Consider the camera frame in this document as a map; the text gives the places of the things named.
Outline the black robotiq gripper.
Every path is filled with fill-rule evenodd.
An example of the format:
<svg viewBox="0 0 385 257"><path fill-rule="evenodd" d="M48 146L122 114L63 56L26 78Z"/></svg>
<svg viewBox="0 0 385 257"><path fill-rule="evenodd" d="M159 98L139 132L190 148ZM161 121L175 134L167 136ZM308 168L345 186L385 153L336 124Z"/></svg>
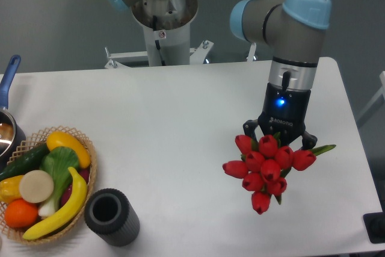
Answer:
<svg viewBox="0 0 385 257"><path fill-rule="evenodd" d="M304 123L310 94L310 90L284 91L280 87L267 84L261 115L258 119L247 120L243 124L244 135L256 141L256 128L259 126L264 135L279 132L284 146L301 137L300 149L313 149L318 138L306 131Z"/></svg>

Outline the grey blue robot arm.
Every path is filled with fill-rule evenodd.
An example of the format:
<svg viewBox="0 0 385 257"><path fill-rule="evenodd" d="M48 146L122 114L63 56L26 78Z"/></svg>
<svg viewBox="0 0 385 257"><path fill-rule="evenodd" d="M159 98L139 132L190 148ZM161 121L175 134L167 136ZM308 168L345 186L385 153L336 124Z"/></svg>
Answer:
<svg viewBox="0 0 385 257"><path fill-rule="evenodd" d="M151 66L191 64L190 25L197 0L108 0L120 11L131 10L142 26ZM243 0L230 14L232 34L273 48L273 60L260 116L244 123L244 133L278 135L282 145L297 138L313 149L317 139L304 119L315 79L331 0Z"/></svg>

